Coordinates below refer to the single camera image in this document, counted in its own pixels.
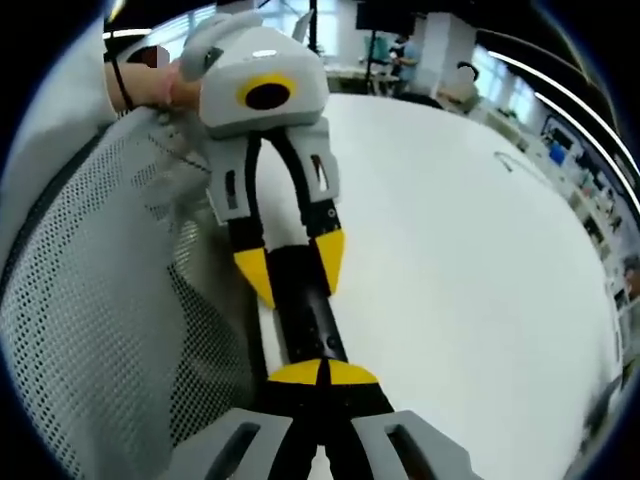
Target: black cylinder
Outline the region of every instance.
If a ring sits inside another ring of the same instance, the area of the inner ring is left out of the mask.
[[[317,251],[309,245],[282,247],[269,252],[267,265],[289,361],[346,362]]]

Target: white tabletop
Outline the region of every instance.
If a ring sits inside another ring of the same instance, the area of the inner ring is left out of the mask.
[[[332,306],[349,359],[465,447],[485,480],[557,480],[619,372],[611,299],[585,230],[490,129],[429,107],[333,95],[347,246]],[[496,160],[505,152],[509,172]],[[271,247],[305,239],[270,147],[258,197]],[[261,309],[270,371],[282,364]],[[311,478],[329,479],[326,459]]]

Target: monitor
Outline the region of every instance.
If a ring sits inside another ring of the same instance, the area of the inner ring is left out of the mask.
[[[392,5],[383,6],[378,2],[358,4],[356,30],[378,30],[411,35],[415,22],[415,17],[409,10],[393,8]]]

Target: ceiling light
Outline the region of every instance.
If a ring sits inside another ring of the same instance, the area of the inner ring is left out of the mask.
[[[569,115],[567,112],[565,112],[558,105],[553,103],[551,100],[549,100],[544,95],[539,94],[538,92],[536,92],[536,97],[538,99],[540,99],[540,101],[542,103],[546,104],[551,109],[555,110],[560,115],[562,115],[571,125],[573,125],[575,127],[576,130],[578,130],[582,134],[582,136],[584,136],[584,138],[586,138],[594,146],[594,148],[598,152],[600,152],[600,155],[602,155],[602,157],[611,166],[611,168],[613,169],[613,172],[616,174],[616,176],[618,177],[618,179],[620,180],[620,182],[622,183],[624,188],[627,190],[627,193],[629,194],[629,197],[631,197],[631,201],[633,202],[633,205],[635,206],[636,211],[640,214],[640,203],[638,202],[638,198],[636,197],[635,193],[633,192],[633,188],[629,184],[629,181],[627,180],[627,177],[625,177],[624,174],[622,173],[622,171],[620,170],[620,167],[618,167],[616,162],[613,160],[613,158],[611,158],[611,155],[609,155],[607,153],[607,151],[604,149],[604,147],[602,145],[600,145],[595,138],[593,138],[593,135],[591,135],[587,131],[586,128],[584,128],[582,125],[580,125],[575,118],[573,118],[571,115]]]
[[[616,145],[618,145],[620,150],[622,150],[622,152],[626,155],[626,157],[631,162],[631,166],[633,167],[633,169],[636,171],[636,173],[638,175],[640,175],[640,170],[638,169],[638,166],[636,165],[636,162],[633,160],[633,157],[631,156],[631,152],[625,146],[625,144],[622,143],[622,140],[620,139],[620,137],[618,137],[616,132],[613,131],[613,129],[609,126],[609,124],[607,124],[607,122],[605,122],[591,107],[589,107],[589,105],[584,103],[578,96],[576,96],[574,93],[569,91],[566,87],[560,85],[554,79],[546,76],[544,73],[539,72],[538,70],[530,67],[529,65],[525,65],[524,63],[519,62],[518,60],[514,60],[513,58],[507,57],[506,55],[502,55],[501,53],[489,52],[489,55],[491,55],[494,58],[497,58],[498,60],[502,60],[503,62],[509,63],[509,64],[511,64],[511,65],[513,65],[515,67],[521,68],[525,72],[529,72],[530,74],[535,75],[540,80],[544,80],[549,85],[557,88],[562,93],[564,93],[567,97],[569,97],[571,100],[573,100],[578,105],[580,105],[589,115],[591,115],[591,117],[596,122],[598,122],[598,124],[602,128],[604,128],[604,130],[611,136],[611,138],[613,138],[613,141],[616,142]]]
[[[125,0],[115,0],[115,2],[113,2],[113,8],[111,9],[111,13],[109,13],[109,22],[113,22],[113,20],[124,8],[124,4]]]
[[[151,33],[150,28],[130,28],[128,30],[115,30],[113,32],[104,32],[102,38],[107,40],[109,38],[121,38],[121,37],[135,37],[139,35],[149,35]]]

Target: black wrist strap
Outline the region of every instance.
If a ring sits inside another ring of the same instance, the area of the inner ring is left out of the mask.
[[[115,55],[111,52],[108,52],[109,62],[113,65],[113,72],[116,74],[116,81],[118,82],[118,87],[120,87],[120,93],[122,94],[122,98],[124,99],[124,104],[127,106],[127,110],[135,109],[135,105],[133,104],[133,100],[131,99],[131,95],[127,92],[127,88],[124,86],[124,80],[122,80],[122,72],[120,72],[120,66],[116,61]]]

